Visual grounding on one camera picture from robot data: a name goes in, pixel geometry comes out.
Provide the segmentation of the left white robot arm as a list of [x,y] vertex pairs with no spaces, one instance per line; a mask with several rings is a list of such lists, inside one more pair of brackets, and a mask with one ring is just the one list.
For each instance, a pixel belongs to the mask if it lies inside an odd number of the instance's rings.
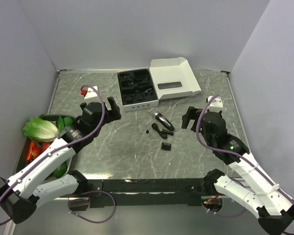
[[45,184],[43,181],[89,145],[102,126],[122,118],[114,98],[109,97],[108,102],[110,110],[103,101],[81,103],[82,115],[65,127],[40,156],[9,179],[0,177],[0,207],[15,224],[26,221],[38,207],[55,198],[69,194],[80,197],[86,193],[88,180],[77,170]]

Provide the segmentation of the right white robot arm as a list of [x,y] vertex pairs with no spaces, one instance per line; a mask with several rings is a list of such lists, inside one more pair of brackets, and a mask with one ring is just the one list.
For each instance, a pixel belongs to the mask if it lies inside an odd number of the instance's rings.
[[191,130],[203,146],[239,174],[248,185],[244,188],[218,169],[204,177],[204,189],[209,195],[226,195],[250,211],[269,235],[286,234],[294,221],[294,199],[286,194],[259,166],[248,147],[228,133],[221,112],[204,112],[190,106],[182,117],[183,129],[193,120]]

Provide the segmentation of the white box with black tray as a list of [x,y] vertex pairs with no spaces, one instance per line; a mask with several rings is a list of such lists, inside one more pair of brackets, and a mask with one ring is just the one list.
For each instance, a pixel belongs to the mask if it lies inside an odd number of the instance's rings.
[[160,100],[196,95],[201,87],[184,57],[153,59],[150,66],[117,72],[125,112],[157,107]]

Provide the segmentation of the small black cylinder attachment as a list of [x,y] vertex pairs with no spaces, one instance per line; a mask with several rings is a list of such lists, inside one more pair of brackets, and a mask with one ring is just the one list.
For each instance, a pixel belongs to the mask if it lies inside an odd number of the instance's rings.
[[170,135],[170,136],[173,136],[174,135],[174,132],[173,131],[170,131],[170,130],[166,130],[166,129],[162,129],[162,132],[167,134],[167,135]]

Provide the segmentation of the black silver hair clipper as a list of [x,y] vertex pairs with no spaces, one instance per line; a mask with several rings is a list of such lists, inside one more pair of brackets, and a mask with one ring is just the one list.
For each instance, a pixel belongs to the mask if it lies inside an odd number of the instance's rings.
[[158,120],[164,127],[166,127],[170,131],[174,131],[174,126],[170,123],[170,121],[165,118],[159,111],[157,111],[155,108],[151,109],[149,111],[149,114],[153,117],[155,117],[156,120]]

